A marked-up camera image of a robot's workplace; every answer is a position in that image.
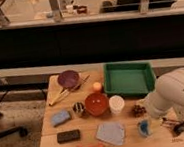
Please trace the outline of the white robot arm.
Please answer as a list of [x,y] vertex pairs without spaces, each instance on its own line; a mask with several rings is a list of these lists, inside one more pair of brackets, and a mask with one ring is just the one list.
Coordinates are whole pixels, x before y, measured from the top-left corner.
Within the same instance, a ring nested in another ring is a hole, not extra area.
[[154,86],[143,100],[150,122],[163,118],[173,104],[184,107],[184,68],[162,74]]

